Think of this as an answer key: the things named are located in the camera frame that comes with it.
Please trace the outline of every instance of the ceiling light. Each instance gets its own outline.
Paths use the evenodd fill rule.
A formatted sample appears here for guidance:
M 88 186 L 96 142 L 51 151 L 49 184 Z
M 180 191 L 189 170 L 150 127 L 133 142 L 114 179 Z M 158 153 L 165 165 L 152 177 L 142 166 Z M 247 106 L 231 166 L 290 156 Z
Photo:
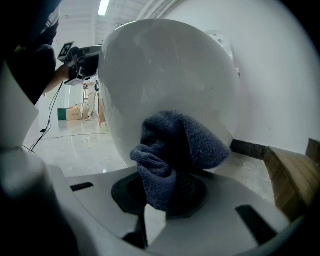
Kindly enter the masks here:
M 110 0 L 101 0 L 98 15 L 105 16 Z

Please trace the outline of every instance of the black strip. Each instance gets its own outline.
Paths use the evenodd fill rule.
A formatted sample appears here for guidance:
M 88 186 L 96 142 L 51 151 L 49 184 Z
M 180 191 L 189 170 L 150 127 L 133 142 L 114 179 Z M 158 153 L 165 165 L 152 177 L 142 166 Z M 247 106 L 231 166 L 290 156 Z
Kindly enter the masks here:
M 71 190 L 73 192 L 78 191 L 78 190 L 84 190 L 90 187 L 93 187 L 94 185 L 91 182 L 86 182 L 86 183 L 82 183 L 82 184 L 78 184 L 78 185 L 72 185 L 70 186 Z
M 253 144 L 237 139 L 232 141 L 230 148 L 232 152 L 260 160 L 264 159 L 267 151 L 267 146 Z
M 235 210 L 259 245 L 265 244 L 277 235 L 277 233 L 250 205 L 241 205 L 235 208 Z
M 139 220 L 136 224 L 135 231 L 128 233 L 123 240 L 141 249 L 148 247 L 146 223 L 143 214 L 139 215 Z

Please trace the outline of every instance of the cardboard box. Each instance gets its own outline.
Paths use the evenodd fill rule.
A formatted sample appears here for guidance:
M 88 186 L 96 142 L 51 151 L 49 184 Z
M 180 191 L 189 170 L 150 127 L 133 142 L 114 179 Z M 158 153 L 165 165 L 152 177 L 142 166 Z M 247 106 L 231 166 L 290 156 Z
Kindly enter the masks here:
M 82 115 L 81 111 L 78 107 L 70 108 L 66 110 L 66 120 L 72 121 L 72 120 L 81 120 Z

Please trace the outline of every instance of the person in white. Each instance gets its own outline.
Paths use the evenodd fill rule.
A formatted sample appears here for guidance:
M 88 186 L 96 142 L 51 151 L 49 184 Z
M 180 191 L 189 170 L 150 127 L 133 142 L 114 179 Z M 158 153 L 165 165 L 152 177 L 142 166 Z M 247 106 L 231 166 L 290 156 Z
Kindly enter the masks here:
M 92 121 L 98 118 L 98 114 L 96 113 L 97 91 L 95 88 L 95 84 L 91 81 L 84 82 L 83 89 L 88 90 L 89 118 L 87 119 L 87 121 Z

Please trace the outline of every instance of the black slot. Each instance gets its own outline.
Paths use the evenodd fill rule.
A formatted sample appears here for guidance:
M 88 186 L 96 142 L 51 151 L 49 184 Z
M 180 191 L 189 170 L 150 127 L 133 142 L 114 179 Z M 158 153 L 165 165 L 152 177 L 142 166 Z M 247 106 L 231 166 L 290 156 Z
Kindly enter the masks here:
M 250 205 L 241 205 L 235 208 L 235 210 L 259 245 L 265 244 L 277 235 L 277 233 Z
M 81 184 L 77 184 L 77 185 L 72 185 L 70 186 L 71 190 L 73 192 L 75 191 L 79 191 L 79 190 L 84 190 L 90 187 L 93 187 L 94 185 L 91 182 L 86 182 L 86 183 L 81 183 Z

